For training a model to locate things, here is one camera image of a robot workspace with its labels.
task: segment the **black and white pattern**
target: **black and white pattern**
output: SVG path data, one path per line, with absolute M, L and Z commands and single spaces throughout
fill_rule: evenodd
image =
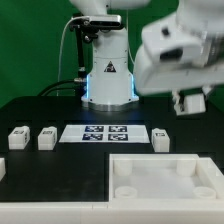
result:
M 104 126 L 86 126 L 85 132 L 103 132 Z
M 52 135 L 53 131 L 44 131 L 43 135 Z
M 67 125 L 60 142 L 81 143 L 149 143 L 144 125 L 89 124 Z
M 127 126 L 109 126 L 109 132 L 127 132 Z
M 84 134 L 82 137 L 83 141 L 102 141 L 103 134 Z
M 127 134 L 109 134 L 108 141 L 128 141 Z
M 15 134 L 15 135 L 21 135 L 21 134 L 23 134 L 23 132 L 24 132 L 24 131 L 14 131 L 13 134 Z

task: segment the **white plastic part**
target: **white plastic part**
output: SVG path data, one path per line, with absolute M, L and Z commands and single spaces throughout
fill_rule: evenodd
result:
M 196 159 L 193 157 L 183 157 L 177 161 L 177 174 L 183 177 L 195 175 Z
M 204 95 L 186 96 L 184 99 L 184 110 L 188 114 L 204 113 L 206 111 Z
M 8 136 L 9 149 L 24 149 L 30 140 L 30 128 L 27 126 L 16 127 Z
M 209 187 L 196 187 L 193 191 L 195 198 L 198 199 L 216 199 L 216 191 Z
M 169 152 L 170 138 L 164 129 L 153 129 L 151 137 L 155 152 Z
M 127 157 L 114 161 L 114 173 L 118 176 L 129 176 L 132 173 L 133 162 Z
M 53 150 L 57 142 L 57 128 L 44 128 L 38 136 L 39 150 Z
M 5 173 L 6 173 L 6 171 L 5 171 L 5 159 L 0 158 L 0 181 L 5 176 Z
M 138 197 L 138 191 L 129 186 L 118 187 L 115 190 L 115 198 L 118 199 L 133 199 Z
M 183 105 L 176 103 L 174 109 L 178 116 L 204 113 L 206 111 L 204 95 L 194 94 L 186 96 Z
M 223 0 L 179 0 L 177 23 L 206 35 L 224 34 Z

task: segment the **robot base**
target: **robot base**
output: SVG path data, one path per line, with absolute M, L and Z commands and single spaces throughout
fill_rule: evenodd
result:
M 102 112 L 119 112 L 129 109 L 134 109 L 138 107 L 139 101 L 131 101 L 130 103 L 122 105 L 106 105 L 106 104 L 95 104 L 92 102 L 82 101 L 82 106 L 85 108 L 90 108 Z

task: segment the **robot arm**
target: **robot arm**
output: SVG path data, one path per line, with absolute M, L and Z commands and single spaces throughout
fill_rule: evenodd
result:
M 148 4 L 149 0 L 70 0 L 83 15 L 106 15 L 108 9 L 135 9 Z
M 134 67 L 137 91 L 150 95 L 224 83 L 224 63 L 218 62 L 223 11 L 223 0 L 180 0 L 176 13 L 146 26 Z M 186 100 L 178 113 L 204 112 L 201 95 L 195 99 Z M 202 106 L 188 110 L 188 102 Z

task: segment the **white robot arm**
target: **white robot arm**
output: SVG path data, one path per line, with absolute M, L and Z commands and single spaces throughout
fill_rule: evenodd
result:
M 135 9 L 149 0 L 70 0 L 86 16 L 106 15 L 108 9 Z
M 136 60 L 141 95 L 224 83 L 224 1 L 180 0 L 176 13 L 146 26 Z M 202 96 L 185 101 L 177 114 L 204 112 Z
M 120 24 L 119 16 L 107 15 L 108 9 L 134 9 L 150 0 L 70 0 L 82 14 L 89 17 L 89 28 L 99 24 L 93 40 L 93 68 L 87 76 L 84 107 L 100 111 L 120 111 L 138 102 L 134 94 L 133 75 L 128 70 L 128 33 L 125 28 L 105 30 L 102 24 Z

